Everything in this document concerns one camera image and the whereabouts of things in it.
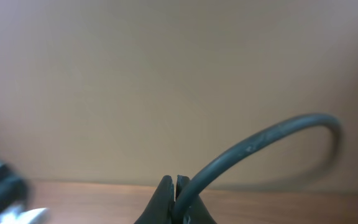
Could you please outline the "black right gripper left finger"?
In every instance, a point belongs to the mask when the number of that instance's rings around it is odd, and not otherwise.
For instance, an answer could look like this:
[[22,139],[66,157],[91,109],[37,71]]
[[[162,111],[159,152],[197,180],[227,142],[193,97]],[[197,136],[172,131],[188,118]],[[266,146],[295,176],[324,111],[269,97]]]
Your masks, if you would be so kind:
[[165,175],[135,224],[171,224],[174,199],[175,187],[172,177]]

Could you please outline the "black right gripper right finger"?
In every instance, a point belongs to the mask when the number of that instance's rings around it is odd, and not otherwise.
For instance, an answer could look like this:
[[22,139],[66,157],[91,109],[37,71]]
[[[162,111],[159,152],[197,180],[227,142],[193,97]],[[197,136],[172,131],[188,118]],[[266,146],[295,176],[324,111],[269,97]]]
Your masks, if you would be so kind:
[[[175,201],[179,198],[183,189],[188,185],[190,178],[183,175],[177,176]],[[200,196],[197,196],[185,212],[180,224],[217,224],[208,212]]]

